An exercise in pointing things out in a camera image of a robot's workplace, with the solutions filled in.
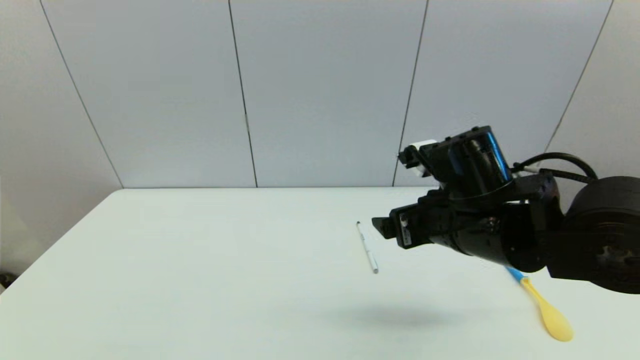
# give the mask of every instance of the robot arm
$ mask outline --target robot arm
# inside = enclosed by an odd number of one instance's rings
[[[549,158],[571,161],[586,175],[540,169],[514,177]],[[399,159],[440,182],[416,204],[372,220],[400,247],[436,243],[523,272],[546,266],[552,277],[640,293],[640,179],[598,179],[585,162],[563,153],[509,168],[489,126],[410,145]],[[560,210],[555,177],[588,183],[567,214]]]

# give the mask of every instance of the table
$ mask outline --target table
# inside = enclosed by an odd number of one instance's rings
[[[640,297],[412,250],[370,218],[424,188],[122,190],[1,297],[3,359],[637,359]],[[363,223],[380,273],[367,262]]]

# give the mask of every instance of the pen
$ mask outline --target pen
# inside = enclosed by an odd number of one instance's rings
[[[373,270],[374,274],[378,273],[378,263],[376,262],[376,258],[373,257],[373,253],[369,250],[367,246],[367,240],[364,238],[364,234],[362,234],[362,230],[360,229],[360,222],[356,223],[356,227],[358,228],[358,232],[360,233],[360,239],[362,240],[362,246],[364,250],[367,252],[367,257],[369,258],[369,264],[371,265],[371,270]]]

